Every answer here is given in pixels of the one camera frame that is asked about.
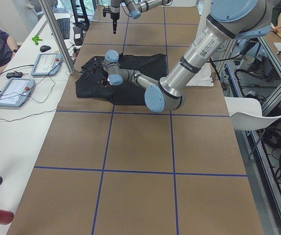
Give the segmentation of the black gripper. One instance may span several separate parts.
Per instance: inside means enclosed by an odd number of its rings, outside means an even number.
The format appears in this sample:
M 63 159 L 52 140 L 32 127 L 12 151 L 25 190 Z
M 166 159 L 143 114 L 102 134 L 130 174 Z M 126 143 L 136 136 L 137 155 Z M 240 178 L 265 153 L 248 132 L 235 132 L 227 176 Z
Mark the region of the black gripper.
M 97 71 L 103 71 L 103 64 L 102 63 L 97 64 L 96 69 L 97 69 Z
M 116 34 L 117 31 L 117 20 L 120 18 L 120 12 L 111 12 L 111 18 L 113 20 L 113 33 Z

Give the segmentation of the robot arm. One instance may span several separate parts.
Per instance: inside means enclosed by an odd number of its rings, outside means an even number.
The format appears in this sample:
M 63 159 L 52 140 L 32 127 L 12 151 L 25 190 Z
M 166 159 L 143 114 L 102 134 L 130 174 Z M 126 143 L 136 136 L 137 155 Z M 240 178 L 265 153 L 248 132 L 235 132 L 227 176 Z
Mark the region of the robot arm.
M 103 16 L 110 15 L 113 25 L 113 34 L 117 31 L 117 21 L 120 18 L 121 3 L 125 4 L 125 7 L 129 11 L 128 16 L 133 19 L 137 19 L 142 13 L 147 12 L 158 6 L 167 6 L 172 4 L 172 0 L 142 0 L 136 3 L 134 0 L 111 0 L 110 7 L 103 10 Z
M 145 89 L 152 112 L 172 111 L 184 104 L 183 88 L 226 40 L 267 35 L 271 28 L 272 0 L 212 0 L 205 26 L 166 77 L 154 80 L 136 70 L 122 69 L 119 54 L 109 50 L 102 63 L 110 84 L 129 81 Z

